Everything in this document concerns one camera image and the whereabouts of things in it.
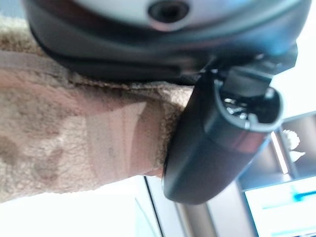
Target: beige fleece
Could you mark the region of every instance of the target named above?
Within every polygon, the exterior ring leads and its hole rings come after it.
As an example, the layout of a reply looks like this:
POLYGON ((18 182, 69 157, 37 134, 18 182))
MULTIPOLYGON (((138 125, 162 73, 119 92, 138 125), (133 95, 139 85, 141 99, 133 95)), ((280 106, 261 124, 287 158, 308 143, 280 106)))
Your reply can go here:
POLYGON ((91 82, 0 17, 0 202, 161 174, 192 88, 91 82))

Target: fuzzy fabric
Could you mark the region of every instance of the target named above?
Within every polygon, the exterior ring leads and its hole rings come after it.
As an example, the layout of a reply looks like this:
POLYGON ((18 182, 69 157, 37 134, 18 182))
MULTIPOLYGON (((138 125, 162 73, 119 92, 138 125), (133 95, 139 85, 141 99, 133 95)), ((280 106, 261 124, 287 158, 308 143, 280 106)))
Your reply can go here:
POLYGON ((0 17, 0 202, 160 175, 191 87, 91 82, 0 17))

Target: black plastic housing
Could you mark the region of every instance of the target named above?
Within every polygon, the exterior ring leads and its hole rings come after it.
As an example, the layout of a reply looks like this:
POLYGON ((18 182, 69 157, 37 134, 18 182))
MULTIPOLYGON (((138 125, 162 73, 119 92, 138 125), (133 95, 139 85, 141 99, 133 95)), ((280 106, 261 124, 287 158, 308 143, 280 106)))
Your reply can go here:
POLYGON ((170 144, 163 175, 167 198, 200 204, 220 193, 251 162, 281 124, 282 101, 259 105, 266 113, 244 120, 228 113, 220 97, 222 83, 202 75, 170 144))
MULTIPOLYGON (((72 0, 22 2, 39 44, 67 68, 98 79, 174 83, 187 83, 182 76, 197 74, 212 57, 287 51, 311 4, 311 0, 251 1, 224 18, 161 32, 95 14, 72 0)), ((211 6, 213 1, 204 3, 211 6)))

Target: screen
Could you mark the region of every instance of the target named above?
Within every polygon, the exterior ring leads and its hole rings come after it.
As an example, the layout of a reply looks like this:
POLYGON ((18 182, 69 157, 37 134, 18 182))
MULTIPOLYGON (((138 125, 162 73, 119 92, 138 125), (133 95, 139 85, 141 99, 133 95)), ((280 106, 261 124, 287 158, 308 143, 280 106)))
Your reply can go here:
POLYGON ((316 236, 316 177, 246 191, 259 237, 316 236))

